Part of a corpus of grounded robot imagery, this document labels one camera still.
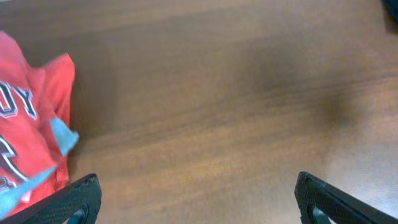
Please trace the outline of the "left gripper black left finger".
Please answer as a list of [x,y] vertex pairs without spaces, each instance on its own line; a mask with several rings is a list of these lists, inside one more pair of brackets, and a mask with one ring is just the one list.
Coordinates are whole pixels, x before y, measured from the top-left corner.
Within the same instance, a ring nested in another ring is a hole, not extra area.
[[102,191],[96,174],[88,174],[53,195],[1,221],[1,224],[94,224]]

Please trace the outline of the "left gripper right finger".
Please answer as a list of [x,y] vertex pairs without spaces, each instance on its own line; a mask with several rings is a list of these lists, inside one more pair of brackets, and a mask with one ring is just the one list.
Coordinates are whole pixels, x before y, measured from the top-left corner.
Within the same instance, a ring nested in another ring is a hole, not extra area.
[[300,172],[295,198],[303,224],[397,224],[397,219],[315,177]]

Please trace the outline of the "orange printed t-shirt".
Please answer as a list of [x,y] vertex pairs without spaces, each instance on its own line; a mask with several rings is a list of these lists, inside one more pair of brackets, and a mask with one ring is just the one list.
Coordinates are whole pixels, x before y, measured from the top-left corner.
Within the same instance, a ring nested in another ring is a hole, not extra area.
[[31,67],[17,42],[1,33],[1,192],[60,163],[9,216],[54,194],[69,181],[67,156],[62,159],[50,120],[61,119],[70,129],[74,79],[75,65],[68,54]]

